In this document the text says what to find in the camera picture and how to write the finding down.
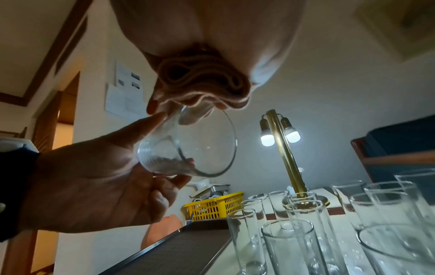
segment plastic basket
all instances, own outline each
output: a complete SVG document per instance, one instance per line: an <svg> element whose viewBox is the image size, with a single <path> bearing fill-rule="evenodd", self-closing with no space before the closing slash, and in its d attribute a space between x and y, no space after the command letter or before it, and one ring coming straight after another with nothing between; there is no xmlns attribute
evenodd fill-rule
<svg viewBox="0 0 435 275"><path fill-rule="evenodd" d="M193 213L193 220L209 220L225 218L227 214L240 209L243 192L232 193L218 198L210 198L200 202L188 203L184 207L189 209L189 218Z"/></svg>

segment tray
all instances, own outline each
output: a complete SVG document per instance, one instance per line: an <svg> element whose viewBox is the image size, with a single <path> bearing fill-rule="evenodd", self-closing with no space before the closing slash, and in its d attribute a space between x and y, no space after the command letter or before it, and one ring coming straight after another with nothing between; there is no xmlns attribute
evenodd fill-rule
<svg viewBox="0 0 435 275"><path fill-rule="evenodd" d="M100 275L203 275L230 241L225 219L193 222Z"/></svg>

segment dark sleeve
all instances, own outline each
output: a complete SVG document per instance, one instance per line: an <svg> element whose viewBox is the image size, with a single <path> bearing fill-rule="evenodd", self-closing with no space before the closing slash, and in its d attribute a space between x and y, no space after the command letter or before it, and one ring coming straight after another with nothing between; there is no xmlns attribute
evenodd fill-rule
<svg viewBox="0 0 435 275"><path fill-rule="evenodd" d="M18 232L18 216L39 153L26 148L0 153L0 241Z"/></svg>

